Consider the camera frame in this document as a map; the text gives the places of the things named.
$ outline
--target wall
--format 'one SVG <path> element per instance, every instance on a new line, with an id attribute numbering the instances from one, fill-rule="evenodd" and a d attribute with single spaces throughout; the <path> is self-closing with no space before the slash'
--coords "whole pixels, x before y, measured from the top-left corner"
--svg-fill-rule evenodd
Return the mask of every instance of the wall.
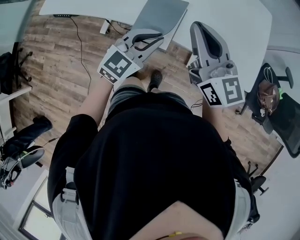
<path id="1" fill-rule="evenodd" d="M 293 159 L 284 148 L 265 173 L 262 196 L 256 193 L 260 220 L 242 233 L 243 240 L 291 240 L 300 228 L 300 157 Z"/>
<path id="2" fill-rule="evenodd" d="M 293 89 L 290 88 L 290 84 L 288 82 L 280 82 L 280 85 L 284 92 L 291 96 L 295 101 L 300 103 L 300 54 L 285 51 L 267 50 L 264 62 L 269 63 L 278 76 L 286 76 L 285 68 L 290 68 L 294 79 Z"/>
<path id="3" fill-rule="evenodd" d="M 273 16 L 269 48 L 300 52 L 300 7 L 295 0 L 261 0 Z"/>
<path id="4" fill-rule="evenodd" d="M 0 55 L 10 52 L 14 42 L 23 40 L 34 0 L 0 4 Z"/>

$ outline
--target window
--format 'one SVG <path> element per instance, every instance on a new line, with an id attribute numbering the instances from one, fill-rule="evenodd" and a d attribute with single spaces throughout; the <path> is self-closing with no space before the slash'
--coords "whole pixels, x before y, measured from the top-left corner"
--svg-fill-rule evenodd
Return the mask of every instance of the window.
<path id="1" fill-rule="evenodd" d="M 33 198 L 19 231 L 30 240 L 65 239 L 50 212 L 46 179 Z"/>

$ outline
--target black bag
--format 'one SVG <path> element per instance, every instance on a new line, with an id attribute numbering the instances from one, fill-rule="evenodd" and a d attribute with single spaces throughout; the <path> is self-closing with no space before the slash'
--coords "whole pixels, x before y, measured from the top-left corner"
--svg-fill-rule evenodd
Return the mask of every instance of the black bag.
<path id="1" fill-rule="evenodd" d="M 0 56 L 0 94 L 13 92 L 14 58 L 10 52 Z"/>

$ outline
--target white cube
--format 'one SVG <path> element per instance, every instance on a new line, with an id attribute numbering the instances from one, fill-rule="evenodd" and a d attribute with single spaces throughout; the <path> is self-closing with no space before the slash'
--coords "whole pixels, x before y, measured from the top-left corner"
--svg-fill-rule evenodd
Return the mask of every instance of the white cube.
<path id="1" fill-rule="evenodd" d="M 211 78 L 197 86 L 211 107 L 228 107 L 245 101 L 237 75 Z"/>
<path id="2" fill-rule="evenodd" d="M 123 81 L 141 68 L 115 45 L 112 45 L 99 64 L 97 72 L 112 84 Z"/>

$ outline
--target black shoe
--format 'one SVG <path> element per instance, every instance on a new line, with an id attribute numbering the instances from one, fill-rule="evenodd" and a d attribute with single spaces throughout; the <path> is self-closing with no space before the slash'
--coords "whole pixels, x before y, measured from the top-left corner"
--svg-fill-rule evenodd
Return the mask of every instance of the black shoe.
<path id="1" fill-rule="evenodd" d="M 49 129 L 53 128 L 53 125 L 52 125 L 51 121 L 49 119 L 47 119 L 45 116 L 43 116 L 43 115 L 35 117 L 32 121 L 33 121 L 33 123 L 44 123 L 44 124 L 47 124 L 49 126 Z"/>
<path id="2" fill-rule="evenodd" d="M 158 88 L 163 80 L 163 75 L 159 70 L 154 70 L 151 74 L 151 80 L 147 89 L 147 92 L 151 92 L 152 89 Z"/>

